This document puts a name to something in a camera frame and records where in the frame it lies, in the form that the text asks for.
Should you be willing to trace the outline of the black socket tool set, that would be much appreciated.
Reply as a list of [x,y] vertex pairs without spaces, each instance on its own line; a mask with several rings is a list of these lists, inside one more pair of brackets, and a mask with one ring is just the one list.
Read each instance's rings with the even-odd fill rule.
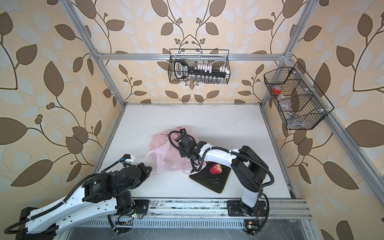
[[194,63],[192,67],[184,60],[176,60],[173,65],[173,72],[177,79],[229,79],[231,72],[227,68],[214,69],[213,65]]

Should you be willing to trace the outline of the pink plastic bag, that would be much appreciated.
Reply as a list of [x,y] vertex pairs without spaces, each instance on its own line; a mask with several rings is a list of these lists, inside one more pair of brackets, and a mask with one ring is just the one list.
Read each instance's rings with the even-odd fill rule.
[[149,145],[150,151],[143,161],[143,163],[153,167],[151,175],[165,172],[182,172],[191,175],[194,172],[190,160],[182,158],[180,152],[171,145],[168,139],[168,134],[171,131],[180,131],[181,129],[183,127],[170,129],[152,138]]

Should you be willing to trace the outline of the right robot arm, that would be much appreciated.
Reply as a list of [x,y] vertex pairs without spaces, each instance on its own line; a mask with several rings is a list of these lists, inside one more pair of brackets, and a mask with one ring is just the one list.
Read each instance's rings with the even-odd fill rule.
[[171,131],[168,140],[182,158],[190,161],[193,174],[202,171],[204,162],[231,168],[244,187],[242,204],[250,209],[265,196],[264,188],[275,182],[268,165],[248,146],[228,150],[207,142],[196,142],[186,129]]

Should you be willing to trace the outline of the red fake strawberry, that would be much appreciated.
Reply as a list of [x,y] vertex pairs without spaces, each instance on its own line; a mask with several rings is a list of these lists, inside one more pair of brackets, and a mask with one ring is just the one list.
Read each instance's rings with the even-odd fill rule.
[[215,164],[210,168],[210,173],[212,175],[219,175],[222,173],[222,171],[223,169],[221,164]]

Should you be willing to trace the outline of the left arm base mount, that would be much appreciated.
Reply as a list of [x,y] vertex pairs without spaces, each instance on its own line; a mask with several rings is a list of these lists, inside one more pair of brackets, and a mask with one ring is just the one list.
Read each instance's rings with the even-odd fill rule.
[[149,209],[149,200],[117,199],[117,212],[115,216],[133,216],[134,214],[145,215]]

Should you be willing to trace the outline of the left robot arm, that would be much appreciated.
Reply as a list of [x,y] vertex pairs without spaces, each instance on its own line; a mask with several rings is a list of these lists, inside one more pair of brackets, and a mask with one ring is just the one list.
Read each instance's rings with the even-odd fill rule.
[[19,222],[7,227],[6,235],[17,240],[52,240],[66,229],[99,217],[135,218],[147,212],[149,201],[135,203],[131,190],[151,174],[144,163],[128,164],[119,171],[91,174],[69,194],[42,208],[24,208]]

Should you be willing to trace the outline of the black square tray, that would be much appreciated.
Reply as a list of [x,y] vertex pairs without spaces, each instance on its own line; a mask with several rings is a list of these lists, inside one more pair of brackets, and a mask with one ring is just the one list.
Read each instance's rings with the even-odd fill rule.
[[189,178],[213,192],[221,194],[227,183],[231,168],[222,165],[222,173],[219,175],[212,175],[210,173],[210,168],[215,164],[217,163],[209,162],[198,173],[190,175]]

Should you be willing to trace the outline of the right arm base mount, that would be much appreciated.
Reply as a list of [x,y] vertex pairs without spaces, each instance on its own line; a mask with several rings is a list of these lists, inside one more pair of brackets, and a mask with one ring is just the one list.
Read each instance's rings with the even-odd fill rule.
[[265,217],[269,208],[265,201],[257,201],[254,207],[249,207],[241,200],[227,201],[228,215],[230,217]]

